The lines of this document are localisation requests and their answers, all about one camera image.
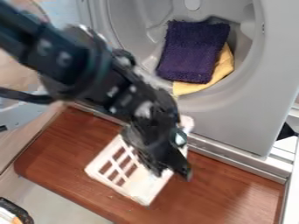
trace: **white grid tray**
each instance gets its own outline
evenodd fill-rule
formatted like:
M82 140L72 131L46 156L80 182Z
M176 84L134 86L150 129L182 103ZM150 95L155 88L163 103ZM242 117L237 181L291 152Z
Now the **white grid tray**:
M190 117L182 116L181 124L184 132L189 134L194 122ZM187 156L187 146L181 149ZM173 175L173 171L165 170L161 178L156 177L140 164L136 151L129 147L118 135L101 153L86 167L86 174L118 193L149 206L153 199L160 193Z

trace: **wooden surface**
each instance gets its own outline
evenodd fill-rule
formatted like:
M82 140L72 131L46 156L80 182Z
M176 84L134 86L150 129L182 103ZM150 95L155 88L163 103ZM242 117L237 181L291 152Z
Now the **wooden surface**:
M282 185L192 152L192 181L172 178L150 207L93 181L83 169L118 130L68 108L15 162L15 170L116 223L276 223Z

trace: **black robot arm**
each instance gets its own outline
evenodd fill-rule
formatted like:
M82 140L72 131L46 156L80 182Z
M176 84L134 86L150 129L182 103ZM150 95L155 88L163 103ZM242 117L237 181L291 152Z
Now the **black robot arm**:
M157 176L166 168L185 179L191 167L179 151L177 104L134 72L134 57L112 50L92 29L54 28L27 11L0 1L0 47L19 63L37 71L47 95L0 87L0 97L50 104L77 101L122 120L125 141L137 148L140 161Z

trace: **yellow cloth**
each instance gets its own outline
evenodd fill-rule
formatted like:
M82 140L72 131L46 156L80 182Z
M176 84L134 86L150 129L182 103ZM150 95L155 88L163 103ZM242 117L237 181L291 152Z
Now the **yellow cloth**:
M220 52L219 60L215 65L214 72L212 74L212 79L210 82L206 84L195 84L195 83L187 83L182 81L174 81L173 82L173 94L175 96L179 95L187 95L194 92L198 92L199 90L203 90L208 88L218 81L222 80L229 73L233 71L233 54L229 49L227 43L225 43L222 51Z

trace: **purple cloth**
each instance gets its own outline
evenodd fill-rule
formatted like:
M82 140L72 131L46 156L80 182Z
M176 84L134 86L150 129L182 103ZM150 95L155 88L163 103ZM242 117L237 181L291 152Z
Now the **purple cloth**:
M157 75L171 81L208 83L229 31L228 24L170 21Z

